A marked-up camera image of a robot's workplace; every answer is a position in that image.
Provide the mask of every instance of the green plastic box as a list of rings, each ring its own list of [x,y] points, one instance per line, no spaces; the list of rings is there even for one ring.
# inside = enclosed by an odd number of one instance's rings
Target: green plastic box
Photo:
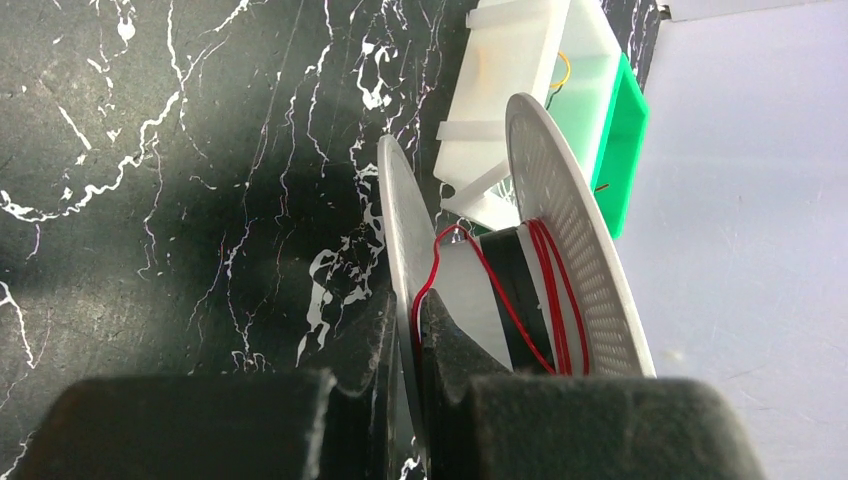
[[[581,66],[574,65],[573,68],[577,72]],[[561,78],[561,74],[560,71],[555,72],[554,78]],[[571,82],[570,80],[565,84],[562,93],[569,89]],[[587,104],[598,103],[600,100],[592,95],[581,94],[579,87],[572,87],[572,91],[567,95],[552,93],[549,96],[548,113],[562,131],[581,167],[591,169],[589,185],[597,189],[595,200],[610,235],[612,238],[618,238],[627,217],[633,179],[648,126],[648,105],[630,68],[630,62],[622,53],[606,109],[600,143],[597,144],[597,154],[594,162],[591,162],[591,158],[586,158],[590,155],[589,152],[594,151],[593,135],[586,131],[586,125],[591,124],[591,121],[587,121],[581,112],[597,112],[602,109],[602,105]]]

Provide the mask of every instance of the white spool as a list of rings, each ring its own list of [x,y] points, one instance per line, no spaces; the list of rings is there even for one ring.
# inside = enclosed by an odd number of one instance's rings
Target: white spool
[[[562,255],[586,327],[589,374],[655,376],[633,296],[601,212],[562,134],[530,95],[517,94],[509,100],[506,139],[520,218],[542,220]],[[386,247],[398,297],[404,382],[413,428],[421,445],[426,446],[409,318],[414,297],[427,281],[433,264],[436,235],[424,199],[416,194],[419,190],[409,162],[392,137],[380,139],[377,163]],[[535,251],[527,253],[526,237],[521,244],[525,256],[533,258]],[[442,247],[443,265],[435,288],[466,334],[510,366],[502,343],[503,331],[498,332],[502,325],[491,286],[476,255],[469,250],[466,244]],[[528,261],[530,265],[538,266],[538,262]],[[539,291],[544,285],[541,272],[534,274],[531,268],[531,276],[539,298],[544,299],[540,302],[544,312],[547,299],[544,291]],[[558,288],[562,301],[567,297],[563,287]],[[563,308],[567,331],[576,328],[570,311],[570,307]],[[550,321],[546,316],[549,338]],[[572,342],[579,340],[574,334],[567,337],[570,357],[574,359],[580,350],[572,347]]]

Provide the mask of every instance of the white plastic box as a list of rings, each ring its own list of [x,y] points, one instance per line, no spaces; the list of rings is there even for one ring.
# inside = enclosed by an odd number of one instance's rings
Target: white plastic box
[[[621,48],[597,0],[480,0],[434,175],[456,195],[442,206],[493,230],[518,224],[515,205],[491,191],[509,176],[503,112],[510,96],[529,93],[543,105],[551,84],[571,77],[557,103],[574,105],[564,128],[584,178],[592,178]]]

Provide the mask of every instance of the black tape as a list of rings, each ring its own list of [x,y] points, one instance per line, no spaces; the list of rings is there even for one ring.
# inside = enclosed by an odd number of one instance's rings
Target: black tape
[[[539,353],[555,367],[551,342],[548,339],[548,330],[545,328],[545,317],[542,314],[544,305],[540,305],[539,296],[533,285],[533,277],[527,267],[527,259],[521,250],[521,242],[518,239],[518,230],[508,228],[494,233],[487,233],[478,239],[480,248],[491,265],[495,276],[503,287],[506,297],[512,304],[518,319],[524,325],[524,329],[533,340],[533,344]],[[516,371],[547,373],[545,367],[539,363],[533,351],[527,346],[518,328],[513,323],[506,306],[492,286],[495,300],[498,302],[498,313],[500,313],[503,325],[506,345],[509,349],[509,358],[512,367]]]

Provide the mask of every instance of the red wire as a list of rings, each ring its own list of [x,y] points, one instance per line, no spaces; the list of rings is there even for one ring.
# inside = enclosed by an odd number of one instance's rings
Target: red wire
[[[534,221],[527,222],[527,228],[530,231],[530,238],[533,240],[533,247],[536,249],[536,256],[539,259],[539,265],[542,269],[542,275],[545,280],[545,291],[548,295],[548,308],[551,312],[551,329],[554,334],[554,344],[556,346],[557,358],[559,359],[560,372],[565,375],[571,375],[571,356],[568,353],[568,342],[565,336],[565,323],[562,317],[562,309],[559,303],[559,290],[554,277],[554,269],[551,264],[550,255],[547,248],[543,244],[543,236],[539,232],[539,227]]]
[[[440,233],[438,237],[436,237],[436,241],[433,242],[434,258],[433,267],[430,269],[430,276],[427,278],[427,283],[425,283],[421,290],[418,291],[418,293],[415,295],[415,300],[413,300],[412,302],[412,318],[410,319],[410,321],[412,323],[413,341],[415,342],[415,350],[418,354],[418,358],[421,358],[421,338],[418,333],[418,313],[421,309],[421,301],[424,299],[424,295],[426,295],[430,288],[433,287],[433,282],[435,282],[436,280],[436,273],[439,270],[439,262],[441,260],[441,257],[439,256],[439,243],[442,241],[442,239],[444,239],[449,233],[452,233],[454,230],[460,230],[465,235],[465,239],[468,240],[468,243],[471,244],[471,247],[474,249],[474,253],[477,254],[477,258],[480,259],[480,263],[483,265],[483,268],[489,275],[489,280],[491,280],[492,285],[498,292],[498,296],[501,298],[501,301],[503,301],[507,313],[509,313],[512,322],[515,324],[515,328],[518,329],[518,333],[520,333],[521,337],[524,338],[524,342],[527,344],[527,347],[530,348],[530,351],[533,352],[533,356],[536,357],[536,360],[539,361],[539,363],[545,368],[545,370],[548,371],[548,373],[556,373],[556,369],[552,367],[547,360],[545,360],[545,357],[539,352],[539,349],[536,348],[536,345],[533,344],[533,340],[527,333],[527,329],[524,328],[524,325],[521,323],[521,320],[518,319],[518,315],[512,308],[512,304],[507,298],[506,292],[504,292],[503,287],[501,287],[501,283],[498,281],[497,276],[495,276],[495,272],[492,270],[491,265],[489,265],[489,262],[483,255],[483,251],[480,250],[480,247],[468,233],[468,230],[459,225],[451,225],[442,233]]]
[[[559,273],[562,275],[562,280],[565,283],[565,291],[568,292],[568,300],[571,302],[571,308],[574,310],[574,319],[577,323],[577,333],[580,336],[580,348],[583,350],[583,375],[589,374],[589,346],[586,342],[586,329],[583,325],[583,316],[580,315],[580,309],[577,308],[577,298],[574,296],[574,290],[571,288],[571,282],[568,280],[568,275],[565,273],[565,266],[562,262],[562,257],[559,254],[559,250],[554,247],[554,240],[551,238],[551,233],[548,231],[548,227],[540,220],[531,220],[533,223],[537,223],[539,229],[542,231],[542,234],[548,241],[548,244],[551,245],[551,249],[554,251],[554,259],[556,259],[557,267],[559,268]]]

